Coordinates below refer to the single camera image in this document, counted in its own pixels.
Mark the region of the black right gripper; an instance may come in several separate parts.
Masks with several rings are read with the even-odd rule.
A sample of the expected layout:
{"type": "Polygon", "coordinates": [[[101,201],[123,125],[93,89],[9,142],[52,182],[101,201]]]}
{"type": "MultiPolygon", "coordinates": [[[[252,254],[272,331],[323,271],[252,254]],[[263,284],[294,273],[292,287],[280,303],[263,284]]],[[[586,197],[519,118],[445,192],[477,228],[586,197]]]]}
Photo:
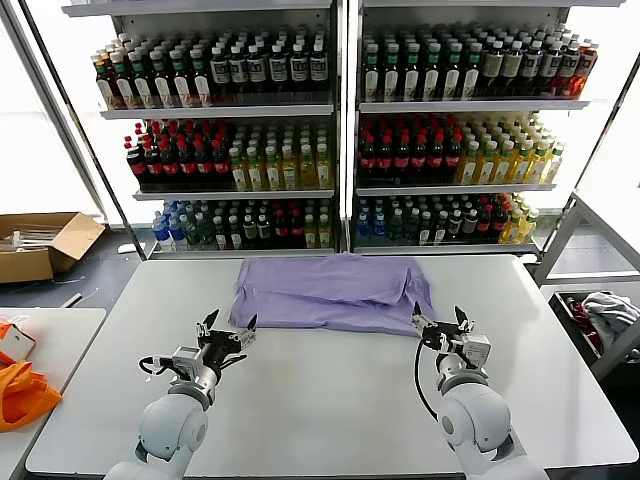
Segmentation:
{"type": "Polygon", "coordinates": [[[453,324],[438,324],[422,313],[418,301],[414,303],[411,323],[422,338],[422,343],[440,354],[459,354],[462,352],[462,334],[470,334],[475,327],[475,321],[470,319],[459,306],[454,307],[458,326],[453,324]]]}

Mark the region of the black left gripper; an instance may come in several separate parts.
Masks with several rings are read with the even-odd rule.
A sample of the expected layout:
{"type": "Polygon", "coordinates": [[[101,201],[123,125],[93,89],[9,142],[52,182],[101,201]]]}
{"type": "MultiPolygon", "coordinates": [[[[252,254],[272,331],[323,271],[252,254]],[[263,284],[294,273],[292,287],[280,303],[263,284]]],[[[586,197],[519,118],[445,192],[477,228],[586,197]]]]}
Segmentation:
{"type": "Polygon", "coordinates": [[[248,347],[255,341],[258,318],[255,314],[246,328],[232,333],[212,330],[218,314],[219,310],[216,309],[202,322],[196,324],[202,363],[216,374],[220,374],[225,368],[246,358],[241,351],[243,347],[248,347]]]}

